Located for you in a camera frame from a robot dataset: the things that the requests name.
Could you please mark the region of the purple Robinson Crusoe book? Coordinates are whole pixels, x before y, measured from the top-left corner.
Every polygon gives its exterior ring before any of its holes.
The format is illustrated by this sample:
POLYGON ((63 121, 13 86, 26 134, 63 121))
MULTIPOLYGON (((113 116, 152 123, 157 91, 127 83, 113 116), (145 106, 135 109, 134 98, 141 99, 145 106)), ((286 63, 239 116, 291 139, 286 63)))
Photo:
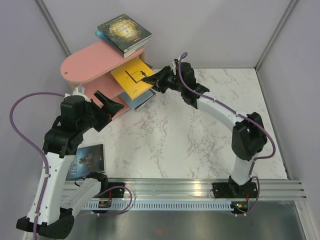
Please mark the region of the purple Robinson Crusoe book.
POLYGON ((143 106, 145 106, 148 102, 150 102, 157 94, 153 94, 151 95, 149 98, 147 98, 144 102, 142 102, 140 105, 138 105, 135 110, 138 111, 139 109, 141 109, 143 106))

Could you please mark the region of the green forest cover book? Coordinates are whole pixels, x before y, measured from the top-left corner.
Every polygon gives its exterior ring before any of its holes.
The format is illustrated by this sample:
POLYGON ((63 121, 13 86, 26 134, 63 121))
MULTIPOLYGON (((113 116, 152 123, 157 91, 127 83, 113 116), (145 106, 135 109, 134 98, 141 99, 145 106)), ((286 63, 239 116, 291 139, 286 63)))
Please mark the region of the green forest cover book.
POLYGON ((121 50, 129 50, 145 40, 150 40, 153 34, 123 13, 97 26, 97 30, 106 35, 121 50))

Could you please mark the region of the teal ocean cover book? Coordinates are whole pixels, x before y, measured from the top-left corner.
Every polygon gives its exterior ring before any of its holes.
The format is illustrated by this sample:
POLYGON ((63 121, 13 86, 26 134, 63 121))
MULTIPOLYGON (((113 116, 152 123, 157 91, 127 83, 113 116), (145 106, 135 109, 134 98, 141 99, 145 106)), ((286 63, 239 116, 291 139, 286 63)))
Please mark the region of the teal ocean cover book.
POLYGON ((109 44, 111 47, 113 47, 123 58, 128 58, 130 55, 135 53, 136 51, 143 48, 145 45, 147 45, 150 40, 144 40, 142 43, 139 43, 136 46, 130 47, 129 50, 121 50, 114 42, 112 42, 106 35, 104 35, 101 31, 98 29, 95 31, 95 35, 105 43, 109 44))

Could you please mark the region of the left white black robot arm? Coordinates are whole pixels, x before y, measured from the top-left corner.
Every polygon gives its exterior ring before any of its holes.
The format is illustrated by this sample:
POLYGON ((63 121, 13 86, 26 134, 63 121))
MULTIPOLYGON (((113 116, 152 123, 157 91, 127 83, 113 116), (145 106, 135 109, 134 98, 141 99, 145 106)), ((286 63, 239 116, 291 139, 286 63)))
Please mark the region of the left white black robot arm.
POLYGON ((124 108, 123 104, 109 99, 98 90, 94 96, 102 106, 77 90, 65 94, 60 104, 60 115, 45 134, 42 148, 17 131, 40 153, 43 161, 32 206, 28 214, 16 223, 17 229, 32 233, 34 239, 39 236, 65 239, 84 205, 92 198, 105 197, 112 190, 105 174, 90 172, 74 193, 61 200, 69 168, 84 140, 84 133, 90 129, 100 132, 124 108))

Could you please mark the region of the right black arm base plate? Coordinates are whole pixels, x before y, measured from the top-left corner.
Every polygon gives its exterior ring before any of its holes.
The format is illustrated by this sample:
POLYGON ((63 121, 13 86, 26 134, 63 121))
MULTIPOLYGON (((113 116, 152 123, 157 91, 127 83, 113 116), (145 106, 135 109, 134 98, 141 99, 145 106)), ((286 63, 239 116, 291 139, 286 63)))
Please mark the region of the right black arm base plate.
POLYGON ((212 183, 213 196, 216 199, 254 199, 258 196, 258 187, 255 182, 244 185, 228 182, 212 183))

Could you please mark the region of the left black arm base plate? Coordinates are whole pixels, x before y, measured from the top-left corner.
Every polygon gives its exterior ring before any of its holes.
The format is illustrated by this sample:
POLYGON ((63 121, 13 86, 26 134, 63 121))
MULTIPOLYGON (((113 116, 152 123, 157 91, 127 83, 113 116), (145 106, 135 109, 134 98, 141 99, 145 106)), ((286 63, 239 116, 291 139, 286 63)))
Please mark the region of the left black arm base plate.
POLYGON ((108 200, 123 198, 126 191, 125 186, 124 182, 109 182, 101 189, 98 197, 108 200))

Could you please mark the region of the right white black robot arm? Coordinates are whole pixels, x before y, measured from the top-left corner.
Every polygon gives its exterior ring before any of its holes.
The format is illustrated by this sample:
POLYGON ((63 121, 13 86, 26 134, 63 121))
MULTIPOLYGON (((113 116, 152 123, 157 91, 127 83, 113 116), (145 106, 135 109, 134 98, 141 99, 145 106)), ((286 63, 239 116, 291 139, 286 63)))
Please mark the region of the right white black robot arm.
POLYGON ((247 190, 246 184, 252 180, 250 171, 254 158, 268 141, 263 132, 261 116, 256 112, 237 113, 227 104, 216 100, 207 87, 197 82, 195 71, 188 62, 176 66, 175 70, 165 66, 142 80, 150 84, 153 90, 163 94, 168 89, 179 92, 186 104, 209 114, 231 131, 231 149, 236 159, 228 179, 228 191, 234 197, 244 194, 247 190))

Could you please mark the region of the light blue book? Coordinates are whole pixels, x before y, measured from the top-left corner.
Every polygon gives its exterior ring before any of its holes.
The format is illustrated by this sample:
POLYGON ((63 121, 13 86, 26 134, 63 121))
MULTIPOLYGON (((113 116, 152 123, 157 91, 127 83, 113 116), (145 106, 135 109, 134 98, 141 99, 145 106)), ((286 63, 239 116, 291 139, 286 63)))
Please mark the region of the light blue book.
POLYGON ((122 92, 119 96, 131 109, 137 110, 154 98, 156 96, 156 92, 149 89, 135 99, 131 99, 126 92, 122 92))

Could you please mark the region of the black moon sixpence book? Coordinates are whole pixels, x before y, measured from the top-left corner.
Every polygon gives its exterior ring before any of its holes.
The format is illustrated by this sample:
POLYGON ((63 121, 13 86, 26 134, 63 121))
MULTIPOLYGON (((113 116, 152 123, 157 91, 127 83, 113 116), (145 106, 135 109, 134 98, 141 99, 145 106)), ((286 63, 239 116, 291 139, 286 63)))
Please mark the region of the black moon sixpence book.
POLYGON ((146 63, 146 62, 144 62, 151 70, 153 70, 154 69, 154 67, 152 66, 152 65, 150 65, 150 64, 148 64, 148 63, 146 63))

